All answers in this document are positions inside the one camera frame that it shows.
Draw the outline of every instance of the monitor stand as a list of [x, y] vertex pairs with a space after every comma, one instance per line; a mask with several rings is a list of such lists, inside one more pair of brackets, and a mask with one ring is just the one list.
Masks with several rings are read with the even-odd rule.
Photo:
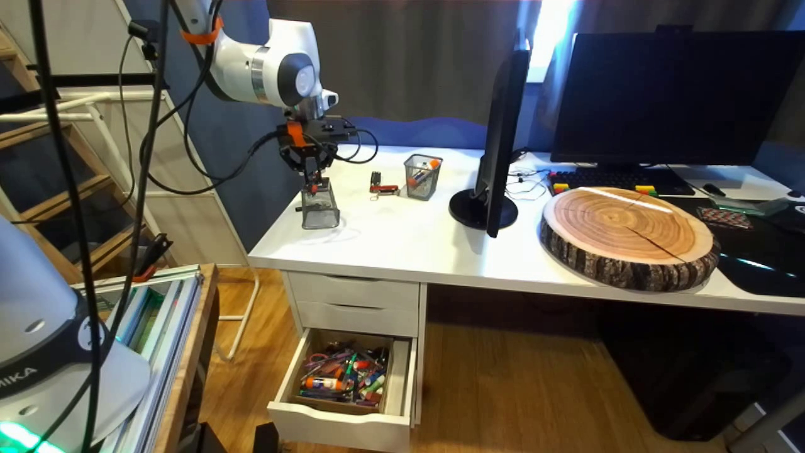
[[[486, 230], [486, 211], [488, 210], [476, 188], [457, 192], [451, 200], [451, 216], [464, 226]], [[506, 197], [501, 197], [499, 211], [501, 211], [499, 230], [506, 230], [519, 219], [519, 206]]]

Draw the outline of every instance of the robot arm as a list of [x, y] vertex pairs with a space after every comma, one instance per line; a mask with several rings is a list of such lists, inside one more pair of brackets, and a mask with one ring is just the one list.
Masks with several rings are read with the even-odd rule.
[[211, 0], [176, 0], [183, 35], [198, 54], [211, 45], [213, 89], [241, 103], [291, 109], [304, 120], [323, 119], [339, 99], [320, 84], [320, 50], [309, 24], [269, 20], [265, 45], [232, 40]]
[[176, 17], [198, 60], [208, 63], [213, 93], [241, 103], [286, 109], [276, 129], [281, 158], [304, 177], [306, 188], [323, 185], [323, 168], [334, 158], [338, 141], [349, 137], [339, 119], [325, 119], [339, 95], [320, 84], [320, 50], [309, 24], [269, 20], [265, 45], [240, 42], [211, 13], [213, 0], [174, 0]]

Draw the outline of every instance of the round wooden board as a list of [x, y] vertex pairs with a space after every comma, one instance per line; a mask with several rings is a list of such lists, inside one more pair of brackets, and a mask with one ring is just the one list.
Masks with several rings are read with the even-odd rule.
[[615, 186], [554, 197], [538, 237], [563, 265], [627, 290], [686, 290], [718, 265], [715, 240], [696, 216]]

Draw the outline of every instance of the black monitor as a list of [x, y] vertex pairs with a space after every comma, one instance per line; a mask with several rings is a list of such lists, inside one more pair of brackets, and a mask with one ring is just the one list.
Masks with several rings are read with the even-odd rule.
[[805, 32], [579, 32], [551, 162], [753, 163]]
[[529, 40], [519, 35], [495, 73], [476, 186], [457, 192], [451, 200], [452, 219], [473, 230], [486, 230], [488, 237], [499, 237], [499, 230], [506, 230], [519, 219], [519, 206], [506, 200], [503, 192], [508, 163], [514, 162], [514, 139], [529, 79], [529, 60]]

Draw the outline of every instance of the open drawer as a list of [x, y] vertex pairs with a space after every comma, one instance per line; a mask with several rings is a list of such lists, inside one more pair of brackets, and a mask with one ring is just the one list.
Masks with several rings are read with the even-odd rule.
[[415, 339], [391, 337], [383, 409], [377, 414], [347, 414], [296, 402], [300, 371], [317, 336], [317, 329], [303, 333], [281, 388], [269, 402], [280, 440], [328, 444], [363, 450], [407, 450], [417, 375]]

